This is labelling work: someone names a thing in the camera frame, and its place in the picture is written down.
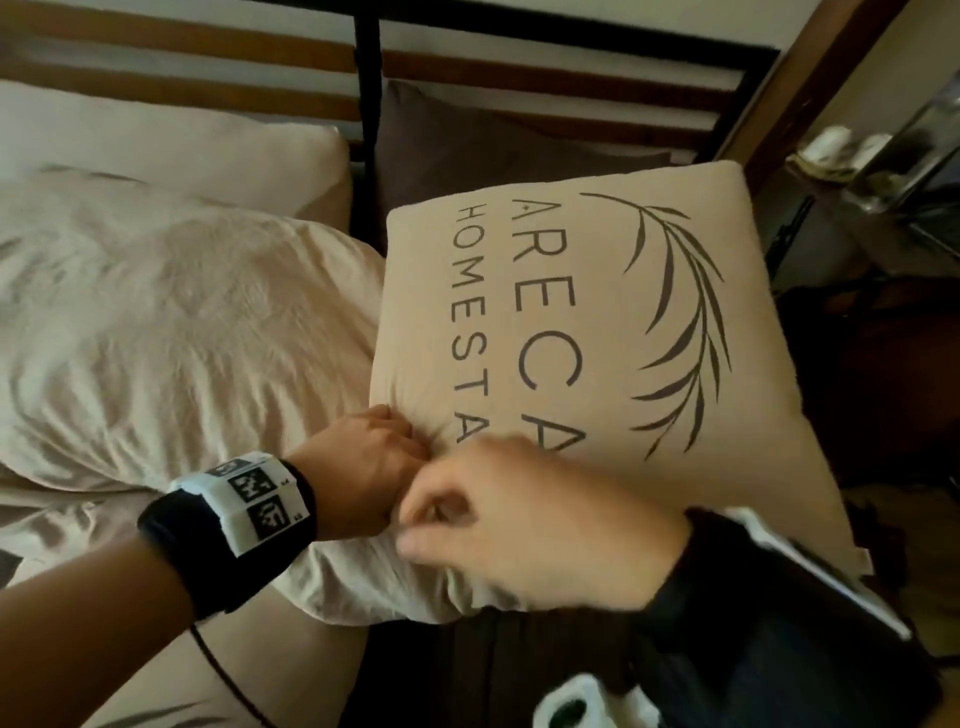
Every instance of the person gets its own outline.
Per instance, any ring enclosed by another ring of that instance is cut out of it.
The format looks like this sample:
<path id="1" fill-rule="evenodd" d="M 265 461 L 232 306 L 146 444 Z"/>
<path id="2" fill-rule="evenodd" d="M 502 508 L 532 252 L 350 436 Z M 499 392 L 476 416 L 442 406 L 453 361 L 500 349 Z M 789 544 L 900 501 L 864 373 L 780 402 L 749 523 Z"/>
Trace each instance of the person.
<path id="1" fill-rule="evenodd" d="M 183 480 L 148 508 L 139 535 L 0 592 L 5 726 L 81 725 L 194 621 L 266 586 L 304 543 L 373 536 L 394 513 L 397 549 L 415 562 L 487 579 L 536 608 L 636 613 L 639 678 L 667 725 L 956 724 L 915 641 L 811 585 L 739 524 L 664 511 L 522 438 L 471 438 L 428 462 L 410 423 L 379 405 L 276 461 L 295 485 L 249 477 L 279 471 L 245 458 Z M 232 485 L 253 506 L 276 495 L 295 513 L 300 500 L 283 488 L 297 488 L 309 516 L 242 546 L 245 532 L 228 533 L 232 516 L 197 486 L 236 472 L 245 477 Z M 725 566 L 731 555 L 738 563 Z"/>

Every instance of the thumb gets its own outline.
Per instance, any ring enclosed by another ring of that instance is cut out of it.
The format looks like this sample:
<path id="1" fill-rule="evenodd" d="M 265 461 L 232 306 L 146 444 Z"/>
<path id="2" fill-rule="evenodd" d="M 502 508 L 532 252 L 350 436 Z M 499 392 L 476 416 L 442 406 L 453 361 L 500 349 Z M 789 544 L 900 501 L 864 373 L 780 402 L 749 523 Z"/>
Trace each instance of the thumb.
<path id="1" fill-rule="evenodd" d="M 470 570 L 475 554 L 473 537 L 470 526 L 424 523 L 402 531 L 396 537 L 396 550 L 418 564 Z"/>

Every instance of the headboard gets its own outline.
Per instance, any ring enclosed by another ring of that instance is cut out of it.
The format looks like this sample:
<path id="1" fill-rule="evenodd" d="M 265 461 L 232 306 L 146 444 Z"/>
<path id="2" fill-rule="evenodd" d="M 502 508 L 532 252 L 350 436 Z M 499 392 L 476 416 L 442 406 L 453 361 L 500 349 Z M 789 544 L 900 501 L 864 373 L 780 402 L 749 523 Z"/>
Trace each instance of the headboard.
<path id="1" fill-rule="evenodd" d="M 376 141 L 385 78 L 444 89 L 479 89 L 478 93 L 539 94 L 533 98 L 576 99 L 577 105 L 567 113 L 491 110 L 548 135 L 584 142 L 690 150 L 699 161 L 716 156 L 779 54 L 769 47 L 467 0 L 268 2 L 351 16 L 353 42 L 34 0 L 0 0 L 0 24 L 13 30 L 14 49 L 17 37 L 41 37 L 319 69 L 355 74 L 358 95 L 84 68 L 32 60 L 16 53 L 0 61 L 0 78 L 148 103 L 360 122 L 363 138 L 351 142 L 351 154 L 354 159 L 367 162 L 372 159 L 370 150 Z M 732 85 L 710 87 L 643 78 L 622 63 L 620 66 L 629 72 L 613 74 L 392 47 L 387 31 L 409 26 L 508 38 L 509 42 L 524 41 L 544 50 L 563 46 L 606 52 L 611 58 L 626 57 L 627 61 L 646 59 L 667 65 L 726 69 L 737 77 Z M 626 111 L 633 108 L 695 112 L 696 123 L 625 119 Z M 612 109 L 615 118 L 603 118 L 596 109 Z"/>

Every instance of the wire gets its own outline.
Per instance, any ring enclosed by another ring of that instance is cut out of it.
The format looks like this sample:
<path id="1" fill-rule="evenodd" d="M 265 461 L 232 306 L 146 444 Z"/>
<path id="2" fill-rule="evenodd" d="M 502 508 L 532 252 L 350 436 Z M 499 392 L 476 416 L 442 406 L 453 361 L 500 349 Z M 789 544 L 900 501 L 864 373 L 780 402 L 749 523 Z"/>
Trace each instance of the wire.
<path id="1" fill-rule="evenodd" d="M 253 716 L 253 719 L 260 723 L 263 728 L 276 728 L 270 719 L 260 713 L 259 709 L 253 705 L 251 700 L 246 697 L 243 694 L 243 691 L 237 687 L 237 684 L 233 682 L 233 679 L 227 675 L 227 671 L 224 670 L 220 663 L 217 662 L 217 658 L 213 656 L 210 648 L 206 645 L 206 642 L 204 642 L 204 638 L 200 636 L 200 630 L 197 629 L 196 624 L 190 625 L 190 634 L 193 636 L 193 641 L 197 643 L 197 647 L 200 648 L 200 651 L 203 653 L 206 661 L 210 663 L 211 667 L 213 667 L 213 671 L 216 672 L 220 679 L 224 681 L 224 685 L 227 686 L 227 690 L 233 693 L 233 697 L 240 701 L 240 704 L 247 709 L 247 712 Z"/>

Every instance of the black sleeve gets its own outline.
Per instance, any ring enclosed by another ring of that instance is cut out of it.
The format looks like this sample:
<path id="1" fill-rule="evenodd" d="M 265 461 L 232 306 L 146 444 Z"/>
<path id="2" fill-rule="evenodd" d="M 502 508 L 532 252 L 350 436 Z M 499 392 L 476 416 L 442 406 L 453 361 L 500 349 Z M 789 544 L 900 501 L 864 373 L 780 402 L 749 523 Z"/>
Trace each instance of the black sleeve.
<path id="1" fill-rule="evenodd" d="M 942 700 L 893 629 L 737 522 L 691 509 L 684 555 L 633 630 L 631 669 L 670 728 L 907 728 Z"/>

